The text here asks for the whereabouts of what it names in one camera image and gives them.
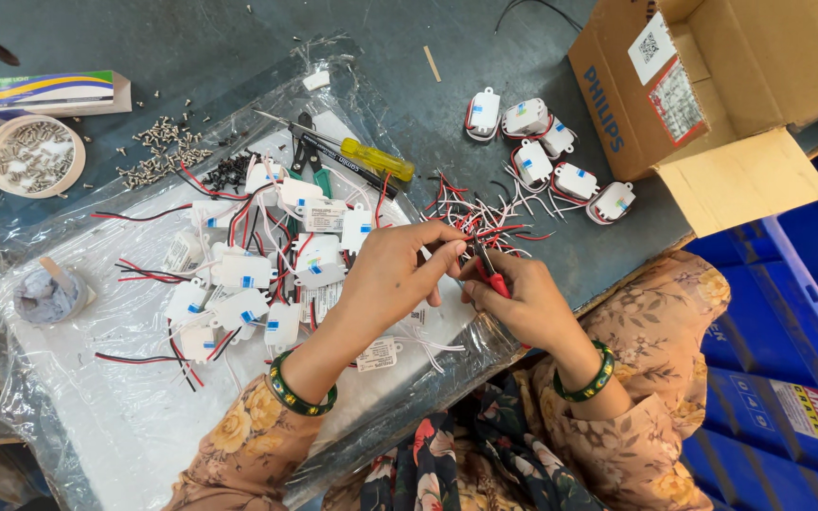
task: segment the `plastic sheet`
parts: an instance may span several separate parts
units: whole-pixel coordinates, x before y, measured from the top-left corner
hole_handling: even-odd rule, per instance
[[[399,154],[376,119],[385,103],[354,66],[338,53],[343,36],[312,41],[297,50],[303,65],[272,92],[256,99],[205,133],[202,148],[214,155],[191,169],[196,175],[223,157],[250,146],[289,167],[291,137],[252,107],[296,118],[301,111],[331,133],[353,133],[364,143]],[[307,93],[301,80],[331,72],[330,87]],[[220,146],[229,133],[248,134]],[[346,174],[348,171],[332,166]],[[352,189],[332,178],[334,195]],[[377,192],[370,191],[372,199]],[[170,238],[187,215],[171,214],[146,224],[90,218],[95,210],[148,215],[202,198],[169,176],[144,190],[126,191],[119,180],[100,188],[70,212],[40,225],[9,229],[0,222],[0,419],[12,425],[36,452],[53,493],[67,509],[156,509],[168,500],[170,483],[187,467],[196,443],[216,424],[236,391],[222,362],[197,366],[207,387],[196,394],[176,378],[175,364],[127,366],[93,358],[94,351],[141,357],[168,354],[162,312],[171,286],[147,281],[116,283],[119,256],[142,267],[158,266]],[[385,222],[419,217],[404,195],[386,202]],[[17,282],[50,256],[85,277],[97,301],[77,317],[53,326],[31,326],[15,314]],[[423,338],[462,344],[462,352],[436,355],[444,374],[422,347],[404,343],[396,366],[357,373],[338,382],[340,401],[324,421],[311,456],[287,485],[286,504],[297,507],[336,478],[367,463],[407,435],[421,418],[455,402],[518,356],[517,343],[488,317],[459,305],[459,285],[440,283],[445,305],[431,309]],[[261,329],[229,348],[228,360],[244,383],[266,371]],[[407,332],[397,328],[396,335]]]

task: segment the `bangle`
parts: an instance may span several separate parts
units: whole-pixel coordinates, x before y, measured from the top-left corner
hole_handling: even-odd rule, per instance
[[[598,341],[593,341],[592,344],[596,349],[602,350],[604,357],[602,359],[602,368],[598,370],[598,375],[592,380],[592,383],[587,385],[584,389],[568,394],[563,390],[561,377],[557,374],[557,369],[554,369],[554,392],[571,403],[581,403],[598,394],[598,391],[605,388],[608,380],[611,379],[611,374],[614,373],[614,353],[611,351],[611,348]]]
[[[325,405],[312,405],[307,401],[296,396],[289,386],[283,380],[283,375],[280,372],[280,366],[283,361],[292,353],[292,350],[280,354],[274,359],[274,363],[270,366],[270,388],[274,389],[276,395],[279,396],[283,404],[291,411],[300,415],[317,416],[323,415],[334,409],[336,403],[336,385],[327,393],[327,403]]]

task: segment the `cardboard box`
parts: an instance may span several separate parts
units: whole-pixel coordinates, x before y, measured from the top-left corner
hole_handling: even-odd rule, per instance
[[[784,129],[818,117],[818,0],[599,0],[569,55],[614,176],[699,237],[818,199]]]
[[[131,83],[115,71],[0,78],[0,124],[20,115],[51,117],[131,111]]]

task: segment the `bowl of screws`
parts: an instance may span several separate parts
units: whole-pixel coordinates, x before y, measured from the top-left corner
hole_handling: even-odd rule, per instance
[[[62,194],[81,176],[81,137],[47,115],[22,115],[0,126],[0,189],[41,199]]]

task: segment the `workbench surface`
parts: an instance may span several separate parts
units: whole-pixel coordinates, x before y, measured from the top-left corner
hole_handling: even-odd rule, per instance
[[[253,14],[245,7],[248,1]],[[584,24],[594,2],[555,4]],[[82,183],[104,185],[117,178],[116,166],[130,166],[116,148],[130,146],[131,134],[149,127],[157,115],[178,115],[190,98],[199,115],[222,119],[258,94],[252,77],[303,44],[294,36],[308,41],[340,28],[364,52],[356,55],[356,65],[388,104],[377,121],[416,164],[420,177],[407,189],[416,206],[433,198],[436,182],[426,177],[436,168],[488,203],[499,203],[501,193],[489,181],[511,183],[500,162],[512,145],[501,140],[481,145],[461,129],[470,98],[484,87],[502,96],[502,109],[544,99],[579,135],[567,161],[608,183],[605,155],[565,56],[576,32],[547,7],[529,2],[513,10],[495,35],[505,5],[504,0],[0,0],[0,44],[22,61],[17,68],[0,63],[0,76],[112,69],[131,80],[133,101],[146,104],[130,114],[66,120],[94,138],[86,147],[87,170],[66,191],[67,199],[34,201],[0,193],[0,226],[31,226],[70,209],[89,193]],[[442,83],[429,68],[424,45],[431,48]],[[153,97],[156,90],[160,99]],[[213,110],[203,112],[205,105]],[[588,305],[690,235],[660,179],[639,181],[634,192],[631,214],[610,227],[597,226],[582,211],[570,212],[568,223],[543,211],[536,211],[534,222],[526,220],[536,234],[557,231],[540,242],[520,240],[518,247],[548,263],[573,308]]]

